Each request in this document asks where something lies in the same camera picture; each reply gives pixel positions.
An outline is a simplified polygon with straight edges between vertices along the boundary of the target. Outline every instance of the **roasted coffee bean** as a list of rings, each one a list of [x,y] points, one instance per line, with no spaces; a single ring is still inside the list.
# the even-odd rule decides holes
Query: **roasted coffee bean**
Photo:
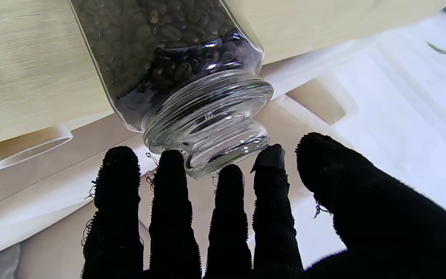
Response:
[[[151,35],[151,29],[147,25],[141,26],[137,31],[137,37],[140,40],[148,38],[150,37],[150,35]]]
[[[221,49],[224,52],[226,52],[226,51],[235,52],[235,50],[237,50],[237,46],[235,45],[234,42],[227,42],[227,43],[223,44],[223,46],[221,46]]]
[[[231,62],[234,58],[235,58],[235,53],[231,51],[226,51],[225,53],[223,53],[223,55],[221,55],[221,61],[223,63]]]
[[[172,17],[175,21],[186,21],[187,15],[184,11],[176,11],[172,14]]]
[[[170,63],[167,65],[167,67],[168,67],[168,69],[169,69],[170,71],[175,71],[175,68],[177,67],[177,64],[176,64],[175,62],[170,62]]]
[[[213,7],[214,6],[214,2],[213,0],[199,0],[202,3],[206,3],[207,5],[209,5],[209,7]]]
[[[172,25],[163,26],[161,34],[171,41],[179,41],[182,38],[182,32]]]
[[[168,10],[168,8],[166,7],[165,3],[156,2],[156,1],[150,1],[149,2],[149,7],[152,10],[159,11],[161,14],[166,14],[166,11]]]
[[[184,0],[185,9],[191,10],[195,7],[195,0]]]
[[[200,9],[193,9],[187,12],[187,21],[190,23],[196,23],[201,17]]]
[[[163,26],[160,25],[160,24],[156,24],[156,25],[154,25],[154,26],[151,28],[151,30],[152,30],[152,34],[153,34],[154,36],[157,36],[157,35],[160,33],[160,29],[161,29],[162,27],[163,27]]]
[[[219,39],[218,35],[207,34],[201,38],[201,42],[210,42]]]
[[[175,60],[175,62],[177,62],[177,63],[181,63],[189,58],[190,58],[190,55],[188,53],[179,53],[178,55],[176,55],[173,58],[173,60]]]
[[[149,21],[151,23],[158,23],[160,20],[160,12],[157,10],[152,10],[151,14],[149,15]]]
[[[162,67],[156,67],[153,69],[151,76],[154,79],[161,79],[164,77],[164,74],[165,74],[165,72]]]
[[[143,60],[146,55],[146,50],[142,44],[137,43],[132,46],[132,53],[138,60]]]
[[[204,28],[209,23],[209,21],[209,16],[207,14],[203,14],[199,19],[199,26]]]
[[[211,5],[204,2],[200,2],[199,7],[201,8],[202,16],[207,16],[209,14],[209,11],[211,10]]]
[[[221,3],[220,0],[213,0],[214,3],[214,7],[217,7],[219,9],[223,9],[223,4]]]
[[[163,17],[161,20],[162,23],[168,24],[173,22],[173,18],[169,16],[168,14]]]
[[[175,85],[175,82],[169,78],[162,78],[158,82],[156,82],[156,86],[162,90],[166,90]]]
[[[131,24],[134,26],[142,26],[147,23],[147,18],[143,14],[136,14],[131,20]]]
[[[199,42],[199,37],[195,33],[192,32],[184,32],[182,33],[182,38],[185,42],[196,44]]]
[[[195,33],[198,36],[204,36],[207,34],[206,30],[204,30],[203,28],[198,27],[196,25],[187,26],[187,30]]]
[[[182,62],[175,68],[173,79],[175,81],[186,81],[192,73],[192,66],[189,62]]]
[[[212,9],[211,11],[209,11],[209,16],[213,20],[218,21],[221,24],[223,24],[223,22],[225,21],[225,18],[226,18],[226,16],[224,14],[222,14],[221,11],[218,11],[216,9]]]
[[[166,42],[166,47],[170,48],[170,49],[181,49],[181,48],[185,48],[186,46],[187,46],[187,43],[182,42],[182,41]]]
[[[207,50],[202,53],[201,58],[207,62],[215,62],[220,58],[217,50]]]
[[[171,1],[166,5],[169,12],[174,12],[182,9],[182,3],[180,1]]]
[[[221,26],[219,33],[223,35],[223,34],[230,34],[234,31],[235,31],[234,26],[224,24]]]
[[[218,35],[218,31],[220,30],[220,27],[221,27],[221,23],[219,23],[218,21],[210,21],[206,25],[206,30],[213,35]]]
[[[109,28],[106,28],[103,32],[104,38],[110,42],[114,43],[120,39],[122,36],[122,32],[120,31],[120,28],[110,26]]]
[[[198,71],[200,71],[200,65],[201,62],[195,58],[189,59],[188,62],[192,66],[192,72],[196,74]]]
[[[178,30],[186,30],[188,27],[187,22],[181,21],[181,22],[174,22],[171,24],[173,27],[177,28]]]

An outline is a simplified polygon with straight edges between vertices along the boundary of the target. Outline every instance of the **light wood surface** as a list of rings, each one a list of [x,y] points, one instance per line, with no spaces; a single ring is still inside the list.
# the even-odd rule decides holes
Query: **light wood surface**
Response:
[[[430,17],[446,0],[227,0],[266,50],[266,63]]]
[[[446,0],[229,0],[266,63],[431,16]],[[0,0],[0,141],[112,110],[67,0]]]

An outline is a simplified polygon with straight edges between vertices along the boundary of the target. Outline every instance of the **gloved hand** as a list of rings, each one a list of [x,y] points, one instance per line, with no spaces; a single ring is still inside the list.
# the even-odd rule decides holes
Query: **gloved hand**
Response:
[[[445,277],[445,210],[327,136],[304,136],[296,153],[302,181],[333,214],[347,250],[303,272],[284,151],[273,145],[253,167],[254,269],[246,244],[243,176],[230,165],[218,179],[205,278]],[[178,151],[161,155],[149,228],[150,269],[142,271],[137,158],[125,147],[108,151],[96,182],[98,212],[88,227],[82,278],[201,277],[183,162]]]

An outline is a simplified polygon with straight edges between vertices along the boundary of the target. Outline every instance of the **white fabric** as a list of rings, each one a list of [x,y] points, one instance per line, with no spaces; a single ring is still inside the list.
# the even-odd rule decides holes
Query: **white fabric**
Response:
[[[14,279],[19,258],[20,244],[13,245],[0,252],[0,279]]]

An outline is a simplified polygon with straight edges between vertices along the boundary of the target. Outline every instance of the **glove finger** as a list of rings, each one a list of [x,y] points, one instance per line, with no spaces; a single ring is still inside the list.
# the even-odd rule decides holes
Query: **glove finger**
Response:
[[[303,270],[288,200],[290,184],[285,173],[284,155],[281,145],[268,146],[254,164],[257,197],[252,224],[256,233],[255,270],[271,265]]]
[[[247,245],[243,175],[238,166],[220,171],[214,204],[205,278],[242,276],[250,272],[252,259]]]
[[[163,152],[154,175],[149,233],[150,273],[154,277],[201,277],[201,257],[192,230],[192,204],[188,198],[184,158],[177,150]]]
[[[83,279],[141,277],[139,182],[135,153],[125,146],[110,149],[96,180],[98,210],[85,229]]]
[[[328,136],[304,136],[296,153],[304,185],[351,252],[446,261],[444,209]]]

